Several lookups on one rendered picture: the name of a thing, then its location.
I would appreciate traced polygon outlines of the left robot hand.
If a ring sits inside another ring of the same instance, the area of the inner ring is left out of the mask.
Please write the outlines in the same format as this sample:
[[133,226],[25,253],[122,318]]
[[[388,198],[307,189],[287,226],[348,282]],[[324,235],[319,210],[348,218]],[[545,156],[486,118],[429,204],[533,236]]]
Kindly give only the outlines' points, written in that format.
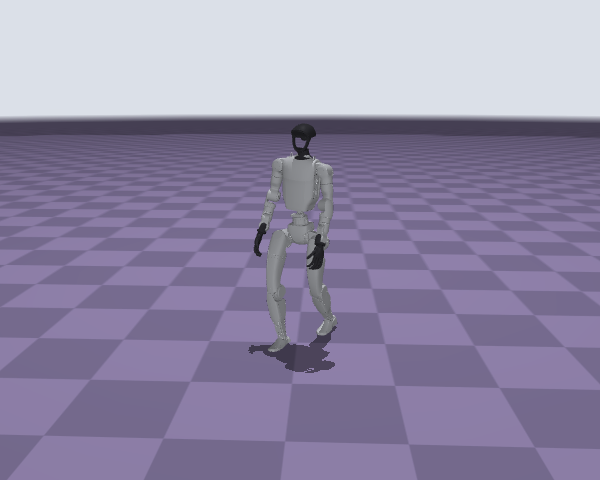
[[310,267],[309,269],[315,270],[315,269],[319,269],[322,266],[323,263],[323,258],[324,258],[324,249],[323,247],[326,245],[326,243],[323,243],[320,241],[321,240],[321,235],[317,234],[315,237],[315,248],[314,251],[307,256],[307,259],[309,259],[312,255],[314,256],[312,259],[312,262],[307,265],[306,267]]

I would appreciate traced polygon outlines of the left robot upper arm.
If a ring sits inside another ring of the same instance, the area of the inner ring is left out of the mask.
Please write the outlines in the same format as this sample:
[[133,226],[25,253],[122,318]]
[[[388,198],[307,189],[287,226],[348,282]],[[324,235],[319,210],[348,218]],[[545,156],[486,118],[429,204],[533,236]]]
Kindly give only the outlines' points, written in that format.
[[318,209],[320,211],[325,211],[326,200],[331,200],[333,202],[333,168],[328,164],[317,162],[316,174],[320,177],[321,192],[323,195],[323,199],[318,202]]

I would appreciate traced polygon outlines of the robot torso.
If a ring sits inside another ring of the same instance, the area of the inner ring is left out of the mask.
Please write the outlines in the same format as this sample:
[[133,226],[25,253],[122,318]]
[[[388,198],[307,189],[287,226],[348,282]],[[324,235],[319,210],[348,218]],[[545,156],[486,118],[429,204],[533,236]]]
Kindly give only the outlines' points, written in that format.
[[297,211],[290,215],[293,222],[288,224],[288,238],[291,243],[304,245],[309,242],[309,232],[315,228],[304,212],[313,210],[319,199],[321,184],[316,174],[316,163],[321,161],[309,155],[304,157],[310,159],[297,160],[294,157],[298,154],[291,154],[282,163],[285,206],[286,209]]

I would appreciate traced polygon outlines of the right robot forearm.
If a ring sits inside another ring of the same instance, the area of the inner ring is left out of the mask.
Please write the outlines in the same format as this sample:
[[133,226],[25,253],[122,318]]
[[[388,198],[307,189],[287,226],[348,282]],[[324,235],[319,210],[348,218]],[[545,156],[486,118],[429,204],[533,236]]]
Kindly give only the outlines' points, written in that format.
[[276,205],[273,202],[269,202],[267,200],[269,190],[268,190],[267,195],[266,195],[266,200],[265,200],[265,203],[264,203],[264,210],[263,210],[263,213],[262,213],[262,216],[261,216],[261,222],[259,223],[259,227],[260,227],[261,223],[265,223],[267,225],[265,231],[269,230],[269,227],[270,227],[269,224],[270,224],[270,222],[272,220],[273,212],[274,212],[274,209],[276,207]]

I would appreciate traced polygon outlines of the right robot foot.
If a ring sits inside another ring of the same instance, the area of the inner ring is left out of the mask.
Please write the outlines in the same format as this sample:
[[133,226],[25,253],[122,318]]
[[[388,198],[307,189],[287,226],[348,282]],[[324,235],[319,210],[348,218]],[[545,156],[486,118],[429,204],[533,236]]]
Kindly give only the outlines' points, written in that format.
[[289,336],[287,336],[286,340],[283,340],[282,338],[277,338],[276,341],[273,343],[273,345],[268,348],[268,351],[270,351],[270,352],[279,351],[282,348],[284,348],[286,346],[286,344],[288,344],[289,342],[291,342],[291,339]]

